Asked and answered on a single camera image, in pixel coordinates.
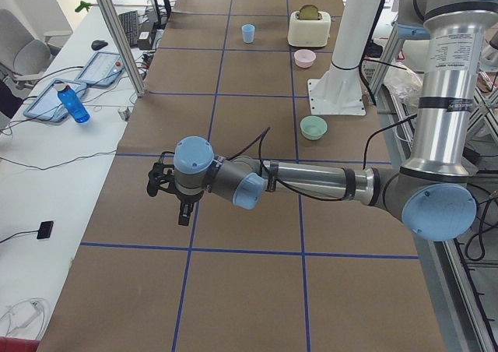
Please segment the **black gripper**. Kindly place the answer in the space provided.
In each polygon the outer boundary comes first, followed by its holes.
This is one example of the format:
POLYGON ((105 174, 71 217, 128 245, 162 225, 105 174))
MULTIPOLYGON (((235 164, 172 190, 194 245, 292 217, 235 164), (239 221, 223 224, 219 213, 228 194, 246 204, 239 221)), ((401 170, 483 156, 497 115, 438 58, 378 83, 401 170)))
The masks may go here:
POLYGON ((174 155, 174 152, 162 152, 160 154, 158 161, 154 163, 152 170, 148 173, 146 191, 151 197, 155 197, 159 190, 175 195, 181 202, 178 224, 188 226, 194 204, 199 201, 199 194, 187 195, 179 190, 174 183, 174 165, 164 162, 167 154, 174 155))

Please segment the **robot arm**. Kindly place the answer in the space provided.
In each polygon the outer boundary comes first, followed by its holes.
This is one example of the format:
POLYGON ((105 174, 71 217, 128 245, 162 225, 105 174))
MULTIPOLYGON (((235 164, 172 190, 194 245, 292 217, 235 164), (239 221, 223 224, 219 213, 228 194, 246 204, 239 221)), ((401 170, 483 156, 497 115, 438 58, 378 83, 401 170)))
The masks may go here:
POLYGON ((411 154, 396 171, 225 158, 191 136, 177 144, 171 164, 153 165, 147 192, 175 195, 181 225, 205 192, 253 209, 263 192, 283 186, 316 200, 383 209, 430 241, 456 238, 477 212, 462 154, 484 34, 496 21, 497 0, 400 0, 399 25, 425 29, 430 41, 411 154))

